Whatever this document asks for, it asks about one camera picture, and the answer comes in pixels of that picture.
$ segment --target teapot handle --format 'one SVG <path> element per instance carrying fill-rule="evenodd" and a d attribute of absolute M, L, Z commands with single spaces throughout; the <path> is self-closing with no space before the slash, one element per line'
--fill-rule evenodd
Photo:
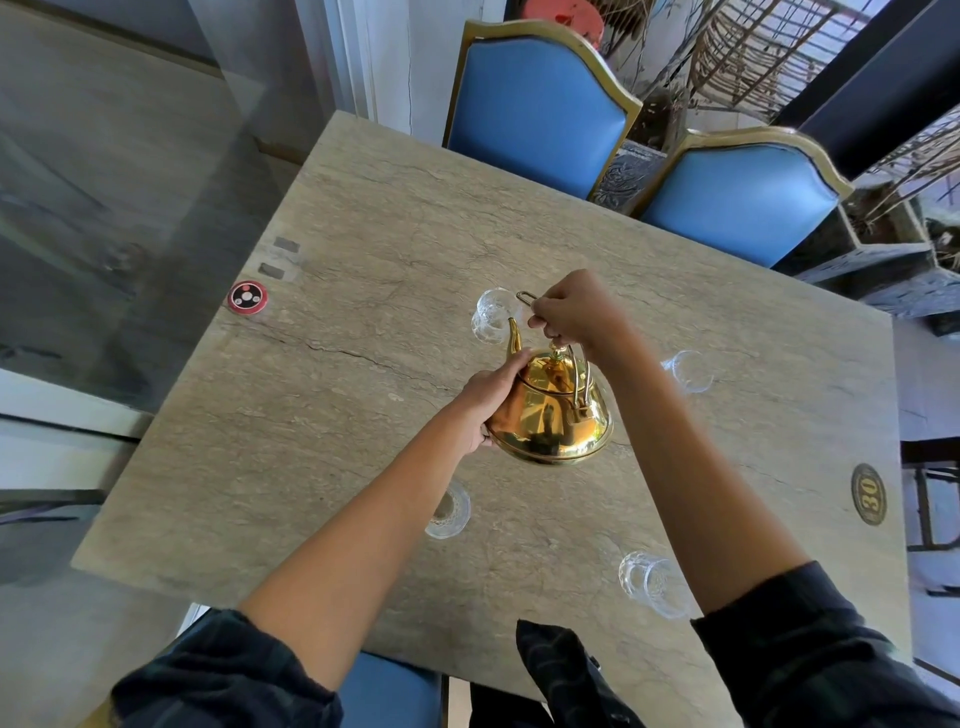
<path fill-rule="evenodd" d="M 530 306 L 530 307 L 532 308 L 532 307 L 533 307 L 533 304 L 534 304 L 534 301 L 535 301 L 538 297 L 537 297 L 537 296 L 534 296 L 534 294 L 530 293 L 530 291 L 517 291 L 517 292 L 516 292 L 516 298 L 517 298 L 521 303 L 526 303 L 528 306 Z M 550 348 L 553 349 L 554 351 L 557 350 L 557 348 L 554 347 L 553 342 L 550 342 Z M 568 350 L 568 351 L 570 352 L 570 359 L 573 361 L 573 403 L 574 403 L 575 405 L 578 405 L 578 406 L 587 407 L 587 391 L 588 391 L 588 389 L 589 389 L 590 379 L 591 379 L 590 362 L 589 362 L 589 360 L 587 359 L 587 351 L 584 349 L 583 344 L 581 344 L 581 345 L 580 345 L 580 351 L 581 351 L 581 353 L 582 353 L 583 356 L 584 356 L 584 366 L 586 367 L 586 368 L 585 368 L 585 376 L 584 376 L 584 387 L 583 387 L 583 393 L 584 393 L 584 394 L 583 394 L 583 400 L 582 400 L 582 403 L 581 403 L 581 400 L 580 400 L 580 392 L 581 392 L 581 389 L 580 389 L 580 368 L 579 368 L 579 366 L 577 365 L 577 355 L 576 355 L 576 353 L 573 351 L 573 347 L 572 347 L 571 345 L 565 346 L 564 349 L 566 349 L 566 350 Z"/>

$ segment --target clear glass cup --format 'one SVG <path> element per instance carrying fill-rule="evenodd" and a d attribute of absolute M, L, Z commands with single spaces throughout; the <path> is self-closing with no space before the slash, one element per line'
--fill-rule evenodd
<path fill-rule="evenodd" d="M 506 343 L 510 335 L 510 318 L 521 321 L 523 303 L 513 291 L 506 288 L 491 288 L 477 301 L 476 311 L 470 324 L 473 333 L 485 344 Z"/>
<path fill-rule="evenodd" d="M 456 536 L 470 520 L 470 496 L 456 480 L 451 480 L 440 505 L 426 526 L 426 535 L 433 539 Z"/>
<path fill-rule="evenodd" d="M 700 352 L 686 349 L 662 361 L 660 365 L 673 375 L 681 389 L 689 395 L 706 392 L 713 384 L 713 372 L 707 364 L 707 358 Z"/>
<path fill-rule="evenodd" d="M 693 614 L 693 594 L 684 573 L 664 556 L 628 553 L 620 562 L 620 586 L 627 596 L 652 607 L 661 617 L 681 619 Z"/>

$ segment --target forearm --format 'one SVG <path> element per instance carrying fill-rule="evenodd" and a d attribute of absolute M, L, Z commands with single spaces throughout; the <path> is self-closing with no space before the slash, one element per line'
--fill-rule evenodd
<path fill-rule="evenodd" d="M 240 605 L 285 642 L 310 677 L 337 690 L 410 559 L 469 430 L 449 405 L 393 463 Z"/>
<path fill-rule="evenodd" d="M 809 561 L 692 422 L 684 399 L 631 329 L 598 353 L 660 519 L 705 613 Z"/>

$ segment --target teapot spout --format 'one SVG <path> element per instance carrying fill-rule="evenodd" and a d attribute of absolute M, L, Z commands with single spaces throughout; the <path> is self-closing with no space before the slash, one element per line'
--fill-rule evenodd
<path fill-rule="evenodd" d="M 507 343 L 507 356 L 511 356 L 523 349 L 523 341 L 520 339 L 520 329 L 516 325 L 516 319 L 511 316 L 508 321 L 510 324 L 510 341 Z"/>

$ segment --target blue chair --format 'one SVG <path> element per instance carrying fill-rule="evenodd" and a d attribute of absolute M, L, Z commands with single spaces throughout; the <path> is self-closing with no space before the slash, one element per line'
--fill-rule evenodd
<path fill-rule="evenodd" d="M 444 146 L 585 199 L 641 106 L 563 25 L 468 20 Z"/>
<path fill-rule="evenodd" d="M 792 129 L 691 131 L 629 214 L 769 268 L 852 192 L 823 148 Z"/>
<path fill-rule="evenodd" d="M 440 675 L 361 652 L 338 693 L 343 728 L 440 728 Z"/>

